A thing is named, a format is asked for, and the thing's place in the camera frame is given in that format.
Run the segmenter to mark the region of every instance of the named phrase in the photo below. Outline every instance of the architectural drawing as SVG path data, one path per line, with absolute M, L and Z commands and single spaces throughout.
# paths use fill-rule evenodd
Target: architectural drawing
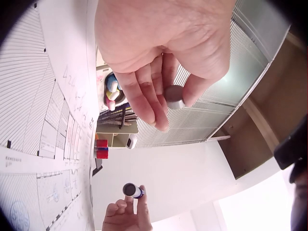
M 45 230 L 38 200 L 37 174 L 0 173 L 0 206 L 17 230 Z
M 56 59 L 51 58 L 53 50 L 71 35 L 58 30 L 63 36 L 52 40 L 56 41 L 54 49 L 46 43 L 50 38 L 47 28 L 56 25 L 61 29 L 55 20 L 48 21 L 48 14 L 58 15 L 56 20 L 61 23 L 74 23 L 67 20 L 74 4 L 74 0 L 33 4 L 0 49 L 0 148 L 4 158 L 0 207 L 17 231 L 94 228 L 89 154 L 98 106 L 92 97 L 97 95 L 96 88 L 91 88 L 95 87 L 95 66 L 88 60 L 95 57 L 94 31 L 86 30 L 87 23 L 72 27 L 78 30 L 78 35 L 72 35 L 78 44 L 67 53 L 61 49 Z M 79 16 L 92 25 L 96 3 L 80 4 Z M 85 44 L 79 30 L 92 45 Z

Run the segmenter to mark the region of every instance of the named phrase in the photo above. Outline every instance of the white wall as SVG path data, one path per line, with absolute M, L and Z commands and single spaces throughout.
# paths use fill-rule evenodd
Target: white wall
M 146 186 L 151 221 L 156 222 L 238 193 L 279 171 L 272 158 L 235 180 L 217 141 L 109 152 L 92 179 L 96 229 L 107 205 L 123 198 L 127 182 Z
M 219 200 L 228 231 L 288 231 L 293 198 L 282 171 L 233 196 Z
M 197 231 L 190 212 L 152 223 L 153 231 Z
M 222 231 L 213 202 L 191 210 L 197 231 Z

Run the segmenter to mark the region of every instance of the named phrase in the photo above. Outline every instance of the black cap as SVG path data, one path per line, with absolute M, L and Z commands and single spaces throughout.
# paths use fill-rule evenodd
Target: black cap
M 123 193 L 126 195 L 126 196 L 132 196 L 134 195 L 136 192 L 136 186 L 132 183 L 127 183 L 123 186 Z

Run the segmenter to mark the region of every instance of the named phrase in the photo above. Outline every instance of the gray magnet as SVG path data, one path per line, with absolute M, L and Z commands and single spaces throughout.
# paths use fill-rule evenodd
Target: gray magnet
M 182 86 L 171 85 L 165 89 L 164 95 L 168 108 L 178 110 L 185 107 Z

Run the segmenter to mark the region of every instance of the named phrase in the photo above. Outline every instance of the fingernail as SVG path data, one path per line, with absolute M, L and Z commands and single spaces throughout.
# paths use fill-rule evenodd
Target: fingernail
M 143 191 L 146 191 L 145 190 L 145 186 L 142 184 L 142 185 L 140 185 L 140 188 L 143 190 Z
M 170 130 L 170 127 L 168 127 L 166 130 L 164 130 L 164 131 L 162 131 L 163 133 L 167 133 L 167 132 L 169 132 L 169 130 Z

